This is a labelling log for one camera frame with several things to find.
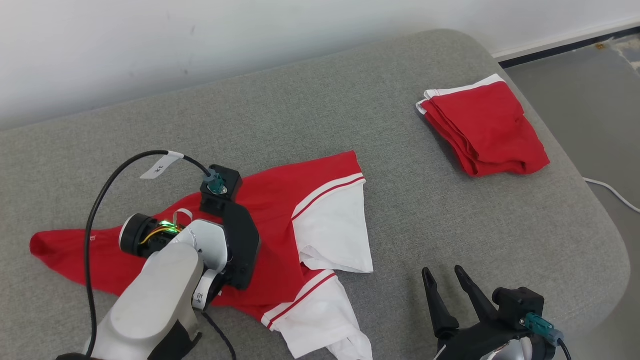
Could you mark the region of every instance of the green light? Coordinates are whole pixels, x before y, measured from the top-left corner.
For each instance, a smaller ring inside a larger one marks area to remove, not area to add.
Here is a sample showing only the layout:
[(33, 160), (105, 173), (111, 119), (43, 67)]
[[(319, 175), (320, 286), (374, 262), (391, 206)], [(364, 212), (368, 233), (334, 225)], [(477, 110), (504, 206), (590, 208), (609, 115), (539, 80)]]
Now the green light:
[(171, 222), (168, 222), (166, 220), (160, 221), (160, 226), (168, 227), (168, 229), (165, 230), (165, 231), (168, 231), (169, 233), (176, 233), (177, 234), (177, 233), (180, 232), (177, 229), (178, 228), (177, 225), (175, 225), (175, 224), (173, 224)]

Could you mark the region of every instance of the red stripe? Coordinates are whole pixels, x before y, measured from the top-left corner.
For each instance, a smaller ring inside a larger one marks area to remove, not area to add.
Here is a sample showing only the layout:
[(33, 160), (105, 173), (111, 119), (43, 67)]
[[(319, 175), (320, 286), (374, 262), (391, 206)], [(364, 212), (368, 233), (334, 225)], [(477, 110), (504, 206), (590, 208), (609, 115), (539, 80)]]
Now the red stripe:
[(351, 184), (353, 184), (355, 182), (358, 182), (360, 180), (363, 180), (363, 179), (364, 179), (364, 176), (361, 176), (358, 179), (352, 180), (352, 181), (350, 181), (350, 182), (348, 182), (346, 184), (340, 184), (340, 185), (334, 186), (333, 188), (330, 188), (329, 190), (327, 190), (327, 191), (323, 192), (322, 194), (316, 196), (315, 199), (311, 200), (311, 202), (309, 202), (309, 204), (307, 204), (307, 206), (305, 206), (305, 208), (302, 209), (296, 216), (292, 217), (291, 220), (292, 221), (296, 220), (298, 216), (300, 216), (302, 213), (304, 213), (305, 210), (307, 210), (309, 208), (309, 206), (313, 205), (313, 203), (316, 202), (317, 199), (320, 199), (324, 194), (326, 194), (328, 192), (332, 192), (332, 191), (334, 191), (335, 189), (338, 189), (338, 188), (343, 188), (345, 186), (349, 186), (349, 185), (351, 185)]
[(307, 291), (306, 294), (302, 295), (300, 297), (300, 299), (296, 300), (293, 304), (291, 304), (288, 308), (286, 308), (284, 311), (282, 311), (280, 314), (277, 314), (276, 316), (273, 317), (273, 319), (271, 319), (271, 321), (269, 322), (269, 326), (267, 326), (267, 329), (271, 329), (271, 326), (273, 325), (273, 322), (278, 320), (280, 317), (282, 317), (282, 315), (286, 314), (287, 312), (289, 312), (289, 310), (293, 309), (296, 305), (298, 305), (302, 300), (305, 299), (305, 297), (309, 296), (309, 294), (311, 294), (312, 292), (314, 292), (315, 289), (318, 288), (318, 286), (324, 284), (324, 282), (326, 282), (328, 279), (331, 279), (332, 277), (335, 276), (335, 272), (331, 273), (329, 276), (325, 277), (324, 279), (322, 279), (319, 283), (317, 283), (313, 288), (311, 288), (311, 290)]

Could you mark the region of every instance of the gray floor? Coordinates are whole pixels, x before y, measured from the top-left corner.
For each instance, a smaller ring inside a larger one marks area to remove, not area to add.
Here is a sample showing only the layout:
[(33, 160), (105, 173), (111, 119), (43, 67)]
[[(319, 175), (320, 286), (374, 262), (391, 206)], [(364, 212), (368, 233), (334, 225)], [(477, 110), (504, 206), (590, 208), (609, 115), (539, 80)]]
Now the gray floor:
[[(512, 67), (507, 73), (582, 175), (610, 184), (640, 208), (640, 36), (603, 45)], [(639, 359), (640, 214), (605, 188), (591, 189), (625, 240), (631, 281), (615, 312), (585, 338), (568, 339), (568, 346), (574, 359)]]

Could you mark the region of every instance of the cable connector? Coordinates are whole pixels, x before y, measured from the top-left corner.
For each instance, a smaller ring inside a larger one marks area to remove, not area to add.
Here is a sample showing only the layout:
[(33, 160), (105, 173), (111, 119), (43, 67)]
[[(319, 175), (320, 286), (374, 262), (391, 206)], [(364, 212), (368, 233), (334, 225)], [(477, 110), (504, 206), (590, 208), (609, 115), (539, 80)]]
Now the cable connector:
[(212, 168), (209, 169), (211, 176), (202, 176), (202, 180), (207, 184), (207, 187), (214, 195), (221, 195), (227, 193), (227, 188), (225, 188), (225, 181), (222, 179), (219, 173), (217, 173)]
[(524, 323), (522, 325), (524, 327), (544, 337), (545, 340), (555, 347), (559, 345), (558, 340), (564, 339), (562, 331), (556, 330), (553, 324), (534, 313), (528, 313), (523, 320)]

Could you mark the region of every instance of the white sleeve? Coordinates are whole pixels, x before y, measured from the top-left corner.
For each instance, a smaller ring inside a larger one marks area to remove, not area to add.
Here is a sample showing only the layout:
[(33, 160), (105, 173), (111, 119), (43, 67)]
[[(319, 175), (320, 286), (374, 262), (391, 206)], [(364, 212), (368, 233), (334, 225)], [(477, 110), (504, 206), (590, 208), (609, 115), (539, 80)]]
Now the white sleeve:
[(270, 329), (282, 333), (296, 359), (326, 347), (338, 360), (372, 360), (371, 343), (360, 331), (342, 284), (332, 274), (276, 315)]
[(298, 206), (303, 210), (294, 213), (293, 227), (300, 261), (308, 268), (373, 272), (365, 182), (362, 174), (332, 181)]

